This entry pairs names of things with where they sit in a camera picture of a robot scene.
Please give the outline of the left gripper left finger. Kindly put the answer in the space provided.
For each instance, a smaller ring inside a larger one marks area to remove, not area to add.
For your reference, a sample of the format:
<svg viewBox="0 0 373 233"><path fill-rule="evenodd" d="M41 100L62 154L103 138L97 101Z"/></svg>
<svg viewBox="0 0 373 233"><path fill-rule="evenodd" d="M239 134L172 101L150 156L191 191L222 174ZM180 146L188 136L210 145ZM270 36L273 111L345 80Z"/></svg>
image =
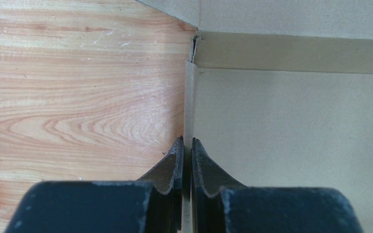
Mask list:
<svg viewBox="0 0 373 233"><path fill-rule="evenodd" d="M184 141L134 181L45 181L19 203L8 233L175 233L182 222Z"/></svg>

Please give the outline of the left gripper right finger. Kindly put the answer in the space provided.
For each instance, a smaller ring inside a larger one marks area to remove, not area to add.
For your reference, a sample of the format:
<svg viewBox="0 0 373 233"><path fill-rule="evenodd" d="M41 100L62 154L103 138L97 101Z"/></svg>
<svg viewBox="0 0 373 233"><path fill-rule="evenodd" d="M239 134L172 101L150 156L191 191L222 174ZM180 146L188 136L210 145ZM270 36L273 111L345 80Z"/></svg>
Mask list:
<svg viewBox="0 0 373 233"><path fill-rule="evenodd" d="M196 233L360 233L347 198L323 187L248 187L192 140L191 200Z"/></svg>

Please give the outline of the cardboard box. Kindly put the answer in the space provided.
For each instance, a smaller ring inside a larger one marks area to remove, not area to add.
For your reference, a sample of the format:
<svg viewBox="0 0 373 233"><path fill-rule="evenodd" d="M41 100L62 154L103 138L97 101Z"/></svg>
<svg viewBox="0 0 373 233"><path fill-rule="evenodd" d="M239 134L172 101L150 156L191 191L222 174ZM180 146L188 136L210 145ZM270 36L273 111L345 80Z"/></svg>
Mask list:
<svg viewBox="0 0 373 233"><path fill-rule="evenodd" d="M196 28L192 140L248 187L341 192L373 233L373 0L146 0ZM187 201L191 209L192 200Z"/></svg>

